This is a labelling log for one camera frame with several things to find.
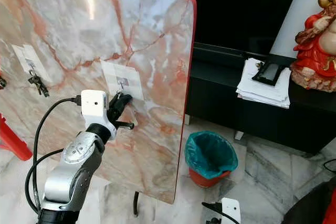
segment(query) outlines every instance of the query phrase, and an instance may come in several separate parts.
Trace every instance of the black metal stand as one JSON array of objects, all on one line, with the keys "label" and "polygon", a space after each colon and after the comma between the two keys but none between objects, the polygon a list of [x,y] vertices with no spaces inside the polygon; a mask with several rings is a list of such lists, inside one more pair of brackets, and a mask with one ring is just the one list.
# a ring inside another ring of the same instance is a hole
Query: black metal stand
[{"label": "black metal stand", "polygon": [[133,199],[133,214],[134,216],[138,216],[138,198],[139,198],[139,192],[136,191],[134,193],[134,199]]}]

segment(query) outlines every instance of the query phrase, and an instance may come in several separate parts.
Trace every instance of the taped paper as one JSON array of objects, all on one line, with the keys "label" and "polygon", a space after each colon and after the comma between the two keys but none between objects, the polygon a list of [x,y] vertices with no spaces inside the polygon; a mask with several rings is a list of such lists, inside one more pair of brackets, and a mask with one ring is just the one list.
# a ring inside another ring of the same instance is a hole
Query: taped paper
[{"label": "taped paper", "polygon": [[135,68],[103,60],[100,62],[111,95],[115,95],[119,90],[118,81],[120,81],[124,94],[130,94],[135,99],[143,100],[140,75]]},{"label": "taped paper", "polygon": [[38,58],[34,48],[31,45],[23,45],[19,47],[12,45],[12,48],[26,73],[29,73],[32,68],[34,68],[36,74],[42,79],[51,82],[51,78],[48,75],[48,72],[44,68],[42,62]]}]

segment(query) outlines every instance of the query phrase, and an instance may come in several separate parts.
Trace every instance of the white wall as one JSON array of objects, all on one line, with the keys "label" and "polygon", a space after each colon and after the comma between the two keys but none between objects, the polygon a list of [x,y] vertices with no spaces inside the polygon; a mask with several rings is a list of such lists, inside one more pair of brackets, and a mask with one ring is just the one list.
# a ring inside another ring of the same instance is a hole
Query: white wall
[{"label": "white wall", "polygon": [[271,53],[296,58],[297,52],[293,51],[293,47],[296,46],[296,34],[304,30],[305,21],[309,16],[321,10],[317,0],[293,0]]}]

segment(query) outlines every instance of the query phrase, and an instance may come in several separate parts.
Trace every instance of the stack of papers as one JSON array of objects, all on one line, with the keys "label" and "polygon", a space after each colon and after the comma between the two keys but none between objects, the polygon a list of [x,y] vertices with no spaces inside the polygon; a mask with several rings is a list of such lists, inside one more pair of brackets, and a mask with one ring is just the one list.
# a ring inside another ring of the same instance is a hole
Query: stack of papers
[{"label": "stack of papers", "polygon": [[285,109],[289,108],[288,85],[290,70],[285,68],[275,86],[252,80],[258,72],[259,60],[249,58],[245,61],[242,79],[237,87],[238,97],[248,101],[266,103]]}]

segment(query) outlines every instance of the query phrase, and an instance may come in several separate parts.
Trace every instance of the marble floor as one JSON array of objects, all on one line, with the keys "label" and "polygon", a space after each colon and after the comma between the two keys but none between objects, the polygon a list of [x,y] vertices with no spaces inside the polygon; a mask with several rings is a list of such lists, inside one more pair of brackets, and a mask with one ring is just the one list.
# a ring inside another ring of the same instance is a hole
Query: marble floor
[{"label": "marble floor", "polygon": [[[135,218],[132,213],[134,192],[94,177],[77,223],[205,224],[216,215],[201,202],[215,202],[222,197],[239,201],[244,224],[281,223],[283,214],[295,202],[333,176],[322,164],[336,157],[336,140],[318,155],[307,157],[305,153],[249,135],[234,141],[234,130],[192,118],[184,130],[182,150],[189,134],[202,130],[217,132],[233,144],[239,167],[228,178],[212,188],[196,186],[190,179],[181,151],[173,205],[140,194],[139,216]],[[55,164],[55,161],[46,160],[39,165],[40,195],[46,176]],[[0,150],[0,223],[36,223],[37,216],[26,203],[23,189],[30,165],[31,161],[22,162],[12,153]]]}]

